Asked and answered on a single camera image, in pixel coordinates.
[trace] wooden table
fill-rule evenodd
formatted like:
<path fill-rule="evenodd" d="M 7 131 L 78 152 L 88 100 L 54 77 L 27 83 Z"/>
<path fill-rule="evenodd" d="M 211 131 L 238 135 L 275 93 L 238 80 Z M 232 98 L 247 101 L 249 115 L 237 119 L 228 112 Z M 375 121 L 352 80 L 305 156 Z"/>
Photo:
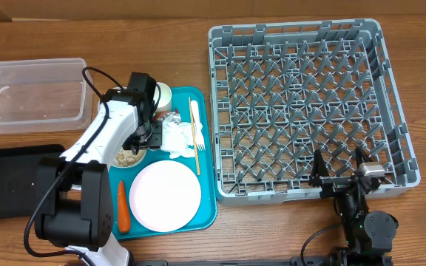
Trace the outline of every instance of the wooden table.
<path fill-rule="evenodd" d="M 426 265 L 426 16 L 377 16 L 385 34 L 422 181 L 393 199 L 369 201 L 372 210 L 393 214 L 400 226 L 393 241 L 396 265 Z M 83 58 L 122 84 L 131 71 L 148 72 L 174 86 L 196 86 L 209 102 L 207 32 L 218 24 L 307 21 L 332 18 L 238 18 L 222 20 L 66 21 L 0 23 L 0 61 Z M 105 91 L 112 84 L 93 74 Z M 61 143 L 70 147 L 82 131 L 0 135 L 0 148 Z M 204 231 L 122 242 L 136 259 L 169 261 L 288 259 L 298 256 L 315 231 L 338 221 L 330 200 L 241 208 L 219 206 Z M 0 265 L 60 265 L 73 256 L 36 259 L 22 244 L 27 218 L 0 220 Z M 56 250 L 31 237 L 39 251 Z M 342 231 L 316 238 L 307 254 L 326 254 L 343 245 Z"/>

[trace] gray dish drying rack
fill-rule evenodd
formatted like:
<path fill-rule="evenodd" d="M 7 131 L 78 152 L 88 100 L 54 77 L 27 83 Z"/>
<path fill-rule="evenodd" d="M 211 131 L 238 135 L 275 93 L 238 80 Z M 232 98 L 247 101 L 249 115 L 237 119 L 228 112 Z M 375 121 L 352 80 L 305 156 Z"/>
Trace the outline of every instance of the gray dish drying rack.
<path fill-rule="evenodd" d="M 369 197 L 420 173 L 379 23 L 373 19 L 216 26 L 209 31 L 217 199 L 255 205 L 320 197 L 319 149 L 350 176 L 357 146 L 386 170 Z"/>

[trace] fork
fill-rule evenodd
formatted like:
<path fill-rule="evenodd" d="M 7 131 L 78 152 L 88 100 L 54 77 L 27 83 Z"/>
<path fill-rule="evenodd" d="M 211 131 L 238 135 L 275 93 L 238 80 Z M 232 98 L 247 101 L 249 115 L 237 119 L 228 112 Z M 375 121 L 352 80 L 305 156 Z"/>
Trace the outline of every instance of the fork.
<path fill-rule="evenodd" d="M 193 113 L 193 121 L 195 122 L 195 140 L 197 141 L 197 148 L 201 151 L 205 150 L 205 139 L 203 138 L 203 134 L 201 133 L 201 129 L 203 125 L 200 122 L 200 113 L 198 111 L 198 102 L 193 100 L 190 103 L 192 107 Z"/>

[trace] teal tray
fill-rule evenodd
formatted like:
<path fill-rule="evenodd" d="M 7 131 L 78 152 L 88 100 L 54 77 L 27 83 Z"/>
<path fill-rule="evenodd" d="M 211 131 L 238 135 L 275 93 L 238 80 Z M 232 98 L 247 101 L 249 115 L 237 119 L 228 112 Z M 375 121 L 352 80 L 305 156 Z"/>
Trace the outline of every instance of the teal tray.
<path fill-rule="evenodd" d="M 182 121 L 190 121 L 189 111 L 189 97 L 198 102 L 198 109 L 200 110 L 200 120 L 203 124 L 202 133 L 205 137 L 205 151 L 198 152 L 198 159 L 200 161 L 201 175 L 198 177 L 201 187 L 201 202 L 198 212 L 184 227 L 168 233 L 178 233 L 185 231 L 192 231 L 198 229 L 208 228 L 217 216 L 217 203 L 216 203 L 216 182 L 214 179 L 212 147 L 210 145 L 210 137 L 208 131 L 208 118 L 206 116 L 205 98 L 200 90 L 185 86 L 172 89 L 172 110 L 177 109 L 182 117 Z M 126 197 L 129 197 L 132 181 L 138 173 L 151 163 L 161 160 L 170 160 L 169 153 L 164 151 L 147 151 L 145 158 L 139 165 L 132 168 L 116 168 L 111 167 L 109 170 L 109 184 L 111 186 L 112 201 L 115 209 L 115 217 L 118 217 L 118 183 L 123 180 L 126 188 Z M 174 161 L 188 166 L 194 173 L 197 173 L 197 166 L 195 158 L 179 157 Z M 117 219 L 112 227 L 112 233 L 117 240 L 134 239 L 145 236 L 159 236 L 167 233 L 159 233 L 151 231 L 142 226 L 131 213 L 131 231 L 129 233 L 121 234 L 118 230 Z"/>

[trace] pink plate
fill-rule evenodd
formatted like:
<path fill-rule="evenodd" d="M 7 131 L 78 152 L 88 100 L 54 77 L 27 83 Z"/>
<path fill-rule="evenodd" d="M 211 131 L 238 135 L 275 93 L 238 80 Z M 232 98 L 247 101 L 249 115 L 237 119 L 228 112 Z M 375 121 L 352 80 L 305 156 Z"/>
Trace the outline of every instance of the pink plate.
<path fill-rule="evenodd" d="M 129 205 L 136 220 L 156 232 L 190 222 L 201 200 L 197 176 L 185 165 L 164 160 L 144 168 L 131 185 Z"/>

